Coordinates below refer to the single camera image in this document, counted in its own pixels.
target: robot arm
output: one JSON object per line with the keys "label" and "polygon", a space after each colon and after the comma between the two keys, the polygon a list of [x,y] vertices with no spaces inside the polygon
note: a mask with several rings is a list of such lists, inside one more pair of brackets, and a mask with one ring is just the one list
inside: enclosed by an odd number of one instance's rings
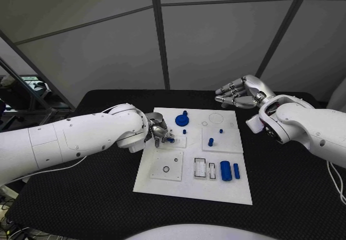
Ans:
{"label": "robot arm", "polygon": [[163,115],[130,104],[50,124],[0,133],[0,186],[11,179],[109,148],[134,153],[153,137],[173,138]]}
{"label": "robot arm", "polygon": [[281,144],[291,140],[300,142],[311,154],[346,168],[346,113],[314,109],[294,96],[275,96],[251,75],[233,83],[216,90],[215,93],[223,95],[216,96],[215,100],[222,102],[223,107],[259,107],[258,114],[246,121],[252,132],[257,134],[265,130]]}

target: black tablecloth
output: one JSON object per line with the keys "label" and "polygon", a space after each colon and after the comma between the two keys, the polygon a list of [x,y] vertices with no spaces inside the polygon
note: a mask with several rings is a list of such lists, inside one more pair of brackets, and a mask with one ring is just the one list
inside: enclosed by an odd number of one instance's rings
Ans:
{"label": "black tablecloth", "polygon": [[[317,106],[310,94],[285,94]],[[154,107],[223,110],[213,98],[213,91],[94,90],[75,116],[121,103],[144,113]],[[236,112],[252,206],[133,192],[143,151],[130,153],[112,145],[73,168],[30,178],[9,210],[10,220],[81,240],[124,239],[184,223],[229,226],[277,239],[346,239],[346,206],[326,161],[298,142],[281,145],[265,133],[252,134],[245,120],[257,108],[228,109]]]}

